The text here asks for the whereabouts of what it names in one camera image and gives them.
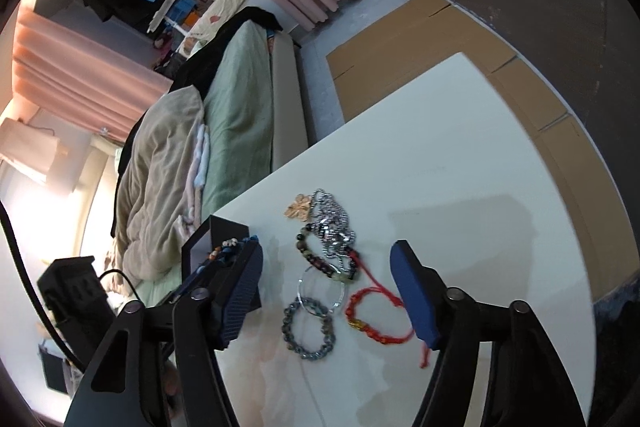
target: blue beaded bracelet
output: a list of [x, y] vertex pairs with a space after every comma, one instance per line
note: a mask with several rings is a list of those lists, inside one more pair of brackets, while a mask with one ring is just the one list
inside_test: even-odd
[[287, 348], [299, 355], [302, 360], [320, 360], [324, 359], [333, 349], [335, 344], [334, 323], [332, 314], [319, 301], [303, 297], [302, 302], [309, 310], [315, 312], [315, 316], [322, 321], [321, 331], [324, 333], [324, 344], [317, 351], [308, 351], [300, 346], [293, 337], [291, 325], [293, 324], [293, 315], [300, 309], [300, 300], [296, 299], [284, 310], [284, 319], [282, 320], [282, 336], [287, 343]]

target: bracelet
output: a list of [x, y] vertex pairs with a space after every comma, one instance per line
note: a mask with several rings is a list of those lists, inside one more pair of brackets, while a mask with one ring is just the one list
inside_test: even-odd
[[[300, 306], [304, 306], [305, 309], [310, 309], [315, 315], [320, 318], [322, 322], [321, 331], [324, 333], [324, 344], [317, 351], [309, 351], [298, 344], [291, 332], [291, 325], [293, 324], [294, 314], [300, 309]], [[333, 349], [335, 344], [334, 324], [332, 314], [329, 310], [319, 301], [304, 297], [302, 299], [294, 300], [284, 310], [284, 318], [282, 320], [282, 337], [287, 343], [287, 349], [290, 349], [295, 354], [299, 355], [302, 360], [320, 360], [324, 359]]]
[[[344, 314], [347, 317], [347, 323], [352, 327], [357, 329], [358, 331], [362, 331], [365, 333], [370, 339], [380, 343], [380, 344], [404, 344], [409, 341], [412, 336], [414, 336], [414, 330], [409, 331], [404, 337], [392, 337], [391, 335], [383, 335], [377, 329], [373, 328], [370, 324], [365, 321], [361, 321], [355, 317], [355, 309], [365, 295], [370, 293], [382, 293], [382, 295], [387, 296], [387, 293], [378, 288], [377, 286], [370, 286], [367, 288], [363, 288], [362, 290], [356, 291], [351, 298], [349, 299], [349, 304], [344, 310]], [[400, 306], [404, 308], [404, 304], [402, 304], [401, 300], [392, 301], [395, 306]]]
[[300, 233], [296, 236], [296, 248], [300, 250], [302, 257], [304, 257], [311, 266], [320, 270], [324, 273], [329, 279], [338, 280], [340, 282], [352, 282], [358, 266], [356, 262], [349, 256], [349, 272], [344, 273], [341, 270], [337, 269], [333, 264], [328, 263], [322, 257], [318, 257], [314, 255], [314, 253], [308, 249], [306, 245], [306, 236], [309, 235], [312, 231], [311, 223], [308, 223], [304, 227], [300, 229]]

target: red string bracelet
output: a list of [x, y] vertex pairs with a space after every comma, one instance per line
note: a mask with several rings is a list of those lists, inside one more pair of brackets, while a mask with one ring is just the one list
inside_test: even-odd
[[[414, 336], [414, 330], [409, 331], [404, 337], [392, 337], [391, 335], [383, 335], [376, 328], [372, 327], [370, 324], [366, 323], [363, 320], [357, 319], [355, 316], [355, 308], [365, 295], [370, 293], [382, 293], [393, 306], [404, 308], [404, 303], [402, 299], [398, 296], [391, 293], [387, 288], [385, 288], [382, 284], [378, 282], [378, 280], [373, 277], [369, 269], [364, 265], [361, 261], [360, 256], [355, 250], [348, 251], [348, 255], [358, 268], [361, 268], [364, 273], [367, 274], [371, 282], [374, 284], [373, 286], [363, 288], [361, 290], [356, 291], [353, 295], [351, 295], [349, 299], [349, 304], [344, 309], [344, 314], [347, 317], [347, 323], [352, 327], [357, 329], [358, 331], [362, 331], [365, 333], [370, 339], [380, 343], [380, 344], [404, 344], [411, 340], [412, 336]], [[422, 362], [420, 363], [420, 368], [424, 369], [429, 365], [429, 353], [431, 349], [426, 344], [422, 346]]]

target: white table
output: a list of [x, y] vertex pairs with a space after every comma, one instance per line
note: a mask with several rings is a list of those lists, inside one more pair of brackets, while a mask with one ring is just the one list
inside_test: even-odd
[[[219, 211], [248, 224], [265, 254], [262, 309], [247, 317], [238, 340], [219, 356], [241, 426], [409, 426], [430, 378], [431, 369], [418, 368], [417, 339], [382, 346], [348, 327], [342, 314], [335, 317], [337, 342], [326, 359], [303, 362], [286, 349], [282, 309], [308, 265], [294, 247], [300, 222], [282, 213], [296, 194], [318, 187], [343, 204], [357, 250], [389, 287], [396, 289], [389, 248], [407, 239], [423, 264], [476, 300], [503, 306], [528, 301], [588, 414], [594, 323], [569, 216], [516, 118], [457, 54]], [[310, 246], [319, 248], [312, 240]], [[331, 284], [322, 277], [312, 280], [315, 291]], [[355, 287], [364, 285], [363, 275]], [[403, 334], [408, 324], [380, 296], [369, 296], [358, 313], [388, 333]], [[296, 323], [299, 338], [318, 346], [318, 322], [299, 313]], [[489, 358], [483, 345], [468, 425], [481, 417]]]

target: cardboard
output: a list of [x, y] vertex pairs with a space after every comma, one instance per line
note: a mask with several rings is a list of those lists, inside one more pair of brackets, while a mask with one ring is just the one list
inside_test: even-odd
[[606, 166], [562, 100], [516, 52], [446, 0], [411, 0], [327, 56], [346, 121], [463, 52], [509, 105], [553, 176], [582, 248], [593, 299], [640, 269]]

